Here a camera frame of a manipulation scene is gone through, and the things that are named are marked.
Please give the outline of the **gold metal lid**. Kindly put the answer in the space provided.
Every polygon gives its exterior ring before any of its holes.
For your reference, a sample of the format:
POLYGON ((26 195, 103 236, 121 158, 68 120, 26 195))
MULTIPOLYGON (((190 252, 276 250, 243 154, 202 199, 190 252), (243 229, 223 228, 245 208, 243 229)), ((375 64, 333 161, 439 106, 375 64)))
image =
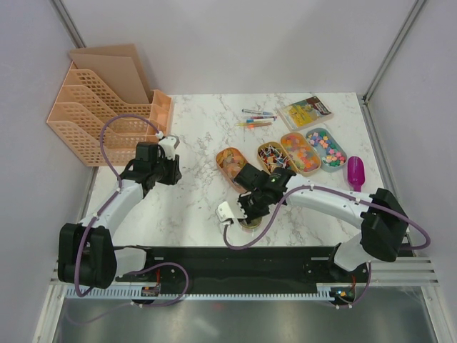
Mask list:
POLYGON ((247 230, 255 230, 255 229, 257 229, 261 225, 261 222, 262 222, 261 218, 253 219, 251 221, 248 221, 248 220, 245 220, 245 219, 239 220, 239 224, 244 229, 247 229, 247 230))

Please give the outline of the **peach tray of gummy candies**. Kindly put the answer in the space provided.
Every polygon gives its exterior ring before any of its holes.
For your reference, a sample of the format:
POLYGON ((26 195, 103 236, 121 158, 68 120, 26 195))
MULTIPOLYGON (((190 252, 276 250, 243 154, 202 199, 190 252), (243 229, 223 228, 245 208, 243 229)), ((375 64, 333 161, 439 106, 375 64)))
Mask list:
POLYGON ((246 164, 254 166, 251 161, 249 161, 237 148, 232 146, 218 152, 215 161, 216 166, 222 173, 224 179, 233 189, 240 194, 247 192, 245 188, 235 182, 235 178, 246 164))

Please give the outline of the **magenta plastic scoop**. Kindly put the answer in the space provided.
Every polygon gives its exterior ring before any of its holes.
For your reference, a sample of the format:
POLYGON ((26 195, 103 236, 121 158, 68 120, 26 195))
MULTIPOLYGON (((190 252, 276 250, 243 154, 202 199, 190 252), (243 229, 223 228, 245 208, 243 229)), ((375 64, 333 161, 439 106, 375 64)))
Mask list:
POLYGON ((347 163, 348 184, 355 192, 360 192, 365 184, 365 167, 363 161, 358 156, 351 156, 347 163))

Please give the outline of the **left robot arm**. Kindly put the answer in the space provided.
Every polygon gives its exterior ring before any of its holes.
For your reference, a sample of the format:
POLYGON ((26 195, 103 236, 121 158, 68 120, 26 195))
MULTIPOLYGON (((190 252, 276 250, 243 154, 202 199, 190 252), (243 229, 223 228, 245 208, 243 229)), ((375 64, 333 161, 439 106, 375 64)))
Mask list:
POLYGON ((106 289, 116 277, 132 272, 141 281, 156 275, 156 263, 140 248, 116 248, 112 237, 129 212, 155 184, 175 185, 181 178, 179 140, 166 136, 157 143, 140 142, 135 157, 120 173, 117 186, 104 204, 77 224, 67 223, 59 233, 59 281, 106 289))

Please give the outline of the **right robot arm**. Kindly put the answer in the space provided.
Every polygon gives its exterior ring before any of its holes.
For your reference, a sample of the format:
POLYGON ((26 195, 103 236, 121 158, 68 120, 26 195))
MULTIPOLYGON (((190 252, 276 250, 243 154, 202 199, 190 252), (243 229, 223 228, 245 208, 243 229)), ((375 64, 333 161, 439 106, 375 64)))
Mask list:
POLYGON ((271 173, 246 164, 236 175, 246 193, 238 198, 245 221, 268 215, 272 205, 304 207, 340 219, 360 233, 333 249, 327 272, 343 281, 353 270, 372 260, 394 262, 408 228, 407 216, 397 198, 387 189, 373 194, 343 191, 313 183, 289 169, 271 173))

